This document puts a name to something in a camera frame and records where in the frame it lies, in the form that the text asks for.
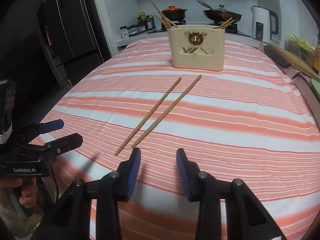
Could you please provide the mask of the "left hand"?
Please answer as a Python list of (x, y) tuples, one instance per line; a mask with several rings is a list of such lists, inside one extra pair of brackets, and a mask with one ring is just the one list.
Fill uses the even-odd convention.
[(38, 186), (36, 178), (21, 178), (9, 177), (5, 174), (1, 175), (1, 189), (2, 188), (19, 188), (20, 198), (19, 202), (25, 208), (31, 208), (36, 205)]

